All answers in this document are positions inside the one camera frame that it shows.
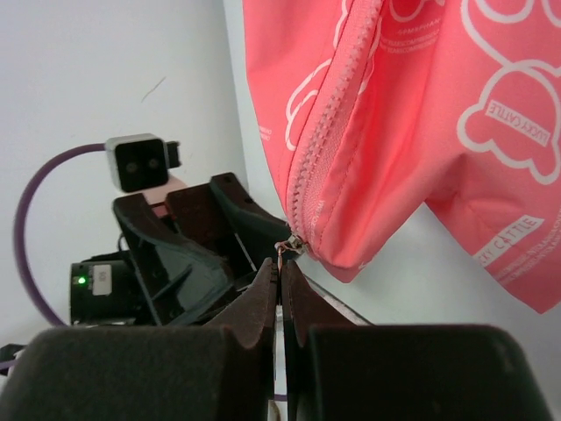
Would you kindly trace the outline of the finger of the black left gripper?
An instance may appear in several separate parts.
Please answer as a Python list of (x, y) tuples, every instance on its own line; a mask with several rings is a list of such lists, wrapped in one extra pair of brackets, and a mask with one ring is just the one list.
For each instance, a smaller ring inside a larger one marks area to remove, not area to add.
[(169, 193), (166, 207), (176, 231), (221, 256), (236, 281), (252, 280), (290, 235), (288, 224), (262, 209), (233, 173)]
[(112, 210), (155, 325), (192, 325), (234, 286), (224, 258), (170, 229), (142, 194)]

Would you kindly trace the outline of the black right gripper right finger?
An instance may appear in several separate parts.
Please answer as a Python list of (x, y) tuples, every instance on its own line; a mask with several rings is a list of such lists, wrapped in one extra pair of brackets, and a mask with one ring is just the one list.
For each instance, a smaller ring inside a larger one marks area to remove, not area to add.
[(355, 325), (281, 270), (292, 420), (549, 420), (514, 338), (490, 325)]

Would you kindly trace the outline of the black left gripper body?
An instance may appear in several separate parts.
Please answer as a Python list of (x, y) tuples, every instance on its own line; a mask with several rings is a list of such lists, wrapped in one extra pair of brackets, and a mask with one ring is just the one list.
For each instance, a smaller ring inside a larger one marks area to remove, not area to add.
[(100, 254), (72, 264), (69, 291), (72, 325), (152, 323), (127, 250)]

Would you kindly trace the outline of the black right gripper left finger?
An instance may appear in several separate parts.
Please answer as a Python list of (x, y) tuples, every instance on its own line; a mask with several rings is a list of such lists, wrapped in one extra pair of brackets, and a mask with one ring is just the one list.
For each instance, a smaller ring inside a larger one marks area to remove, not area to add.
[(19, 356), (4, 420), (264, 420), (277, 266), (202, 326), (53, 328)]

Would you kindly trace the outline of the pink hooded jacket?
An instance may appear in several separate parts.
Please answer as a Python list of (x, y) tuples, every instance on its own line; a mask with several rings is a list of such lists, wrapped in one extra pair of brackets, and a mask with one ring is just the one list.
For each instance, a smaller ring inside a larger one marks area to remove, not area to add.
[(515, 298), (559, 303), (559, 2), (242, 7), (295, 247), (351, 282), (426, 204)]

